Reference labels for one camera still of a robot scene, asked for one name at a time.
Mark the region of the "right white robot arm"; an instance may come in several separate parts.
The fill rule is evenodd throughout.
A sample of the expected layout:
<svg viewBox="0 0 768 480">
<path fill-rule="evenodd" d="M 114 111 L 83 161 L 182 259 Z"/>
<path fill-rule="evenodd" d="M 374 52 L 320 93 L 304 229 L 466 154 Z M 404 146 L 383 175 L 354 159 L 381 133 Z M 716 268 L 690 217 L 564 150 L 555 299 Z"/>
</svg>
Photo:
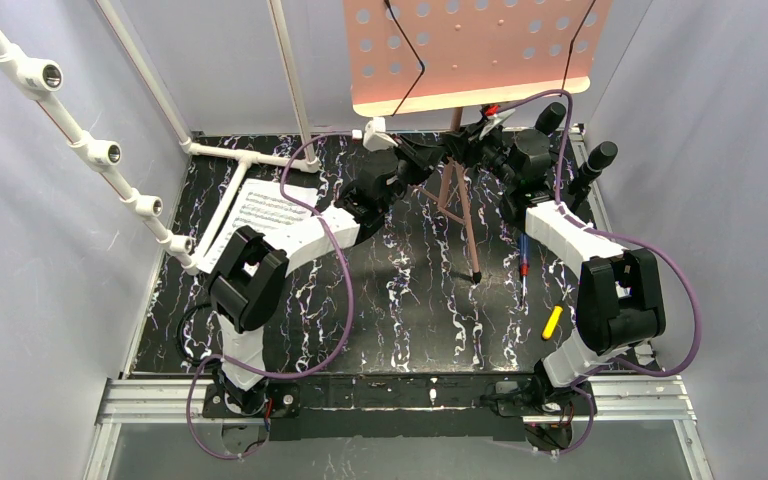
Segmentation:
<svg viewBox="0 0 768 480">
<path fill-rule="evenodd" d="M 573 395 L 586 374 L 666 329 L 654 252 L 621 246 L 555 199 L 554 184 L 562 175 L 549 171 L 562 165 L 564 139 L 553 126 L 537 126 L 507 141 L 501 127 L 477 124 L 442 137 L 453 159 L 502 184 L 502 218 L 547 247 L 578 280 L 574 331 L 510 393 L 527 405 Z"/>
</svg>

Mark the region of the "pink music stand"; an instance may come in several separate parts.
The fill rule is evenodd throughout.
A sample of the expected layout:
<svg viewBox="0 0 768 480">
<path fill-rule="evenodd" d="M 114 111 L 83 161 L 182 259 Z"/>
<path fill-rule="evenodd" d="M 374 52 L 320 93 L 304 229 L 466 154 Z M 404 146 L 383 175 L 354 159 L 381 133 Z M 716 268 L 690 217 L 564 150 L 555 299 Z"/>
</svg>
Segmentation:
<svg viewBox="0 0 768 480">
<path fill-rule="evenodd" d="M 561 63 L 597 40 L 609 3 L 581 1 L 348 1 L 344 5 L 354 110 L 367 118 L 500 104 L 507 141 L 533 128 L 553 102 L 588 87 L 590 62 Z"/>
</svg>

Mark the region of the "sheet music page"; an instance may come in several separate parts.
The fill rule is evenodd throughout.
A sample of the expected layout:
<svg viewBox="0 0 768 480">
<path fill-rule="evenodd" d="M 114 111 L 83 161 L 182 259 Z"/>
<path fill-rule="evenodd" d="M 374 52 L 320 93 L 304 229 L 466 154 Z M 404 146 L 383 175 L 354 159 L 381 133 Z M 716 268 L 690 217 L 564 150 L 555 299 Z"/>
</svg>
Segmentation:
<svg viewBox="0 0 768 480">
<path fill-rule="evenodd" d="M 275 181 L 244 180 L 227 218 L 214 236 L 209 248 L 200 255 L 198 268 L 209 274 L 221 257 L 232 234 L 243 226 L 259 233 L 283 229 L 311 217 L 309 210 L 285 199 Z"/>
</svg>

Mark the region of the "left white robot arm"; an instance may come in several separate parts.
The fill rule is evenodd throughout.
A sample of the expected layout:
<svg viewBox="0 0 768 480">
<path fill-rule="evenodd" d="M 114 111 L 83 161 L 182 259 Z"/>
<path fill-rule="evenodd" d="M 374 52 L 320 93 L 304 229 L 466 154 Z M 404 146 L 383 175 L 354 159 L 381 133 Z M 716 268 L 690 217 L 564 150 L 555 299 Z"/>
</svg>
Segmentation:
<svg viewBox="0 0 768 480">
<path fill-rule="evenodd" d="M 205 361 L 223 399 L 249 413 L 266 403 L 263 362 L 265 323 L 275 313 L 284 283 L 296 269 L 330 253 L 344 263 L 345 250 L 361 244 L 384 225 L 387 214 L 413 186 L 424 183 L 446 161 L 443 146 L 422 145 L 399 136 L 375 152 L 333 205 L 269 233 L 249 226 L 231 236 L 206 282 L 222 334 L 222 355 Z"/>
</svg>

